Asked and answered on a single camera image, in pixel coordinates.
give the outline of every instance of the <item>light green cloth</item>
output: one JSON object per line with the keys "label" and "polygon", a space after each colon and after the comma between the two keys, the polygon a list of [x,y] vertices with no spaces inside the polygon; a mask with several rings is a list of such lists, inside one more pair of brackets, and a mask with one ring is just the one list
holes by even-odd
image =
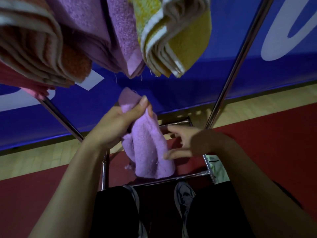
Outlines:
{"label": "light green cloth", "polygon": [[210,168],[212,172],[214,173],[215,184],[219,184],[219,183],[230,180],[228,177],[227,171],[224,168],[221,161],[219,160],[218,156],[207,155],[207,159],[209,161]]}

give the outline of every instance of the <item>person's left hand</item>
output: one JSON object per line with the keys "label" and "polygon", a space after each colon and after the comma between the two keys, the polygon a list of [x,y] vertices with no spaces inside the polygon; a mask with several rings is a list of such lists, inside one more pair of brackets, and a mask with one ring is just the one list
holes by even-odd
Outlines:
{"label": "person's left hand", "polygon": [[129,126],[141,117],[146,108],[150,117],[153,117],[152,105],[147,97],[143,96],[140,102],[130,111],[123,113],[121,107],[113,106],[99,123],[84,139],[84,143],[93,148],[110,149],[120,142]]}

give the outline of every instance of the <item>person's right hand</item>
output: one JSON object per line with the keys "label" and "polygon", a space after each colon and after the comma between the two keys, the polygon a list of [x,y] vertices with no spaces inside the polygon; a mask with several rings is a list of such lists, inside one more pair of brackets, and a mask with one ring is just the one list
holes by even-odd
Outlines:
{"label": "person's right hand", "polygon": [[196,127],[181,125],[169,125],[168,131],[182,139],[181,148],[171,149],[165,155],[164,159],[177,159],[181,157],[192,157],[206,153],[217,153],[230,143],[235,143],[230,137],[216,132],[212,129],[201,130]]}

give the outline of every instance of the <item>shoe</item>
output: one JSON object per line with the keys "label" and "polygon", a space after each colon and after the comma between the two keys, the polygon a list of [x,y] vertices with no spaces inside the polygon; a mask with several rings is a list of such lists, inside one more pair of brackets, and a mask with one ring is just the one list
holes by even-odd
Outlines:
{"label": "shoe", "polygon": [[[139,196],[137,194],[137,191],[130,185],[123,185],[123,187],[130,191],[130,193],[135,201],[135,205],[137,206],[138,213],[140,214],[140,200],[139,200]],[[148,238],[146,229],[141,221],[139,223],[139,236],[138,236],[138,238]]]}
{"label": "shoe", "polygon": [[175,205],[183,220],[182,238],[188,238],[186,222],[189,208],[195,197],[195,192],[186,182],[179,182],[174,189]]}

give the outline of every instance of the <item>fingernail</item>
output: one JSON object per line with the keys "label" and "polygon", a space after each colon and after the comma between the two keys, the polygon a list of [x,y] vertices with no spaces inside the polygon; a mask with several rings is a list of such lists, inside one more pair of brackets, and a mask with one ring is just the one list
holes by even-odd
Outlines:
{"label": "fingernail", "polygon": [[146,97],[145,95],[141,98],[139,104],[140,104],[141,106],[144,106],[144,105],[147,104],[147,97]]}

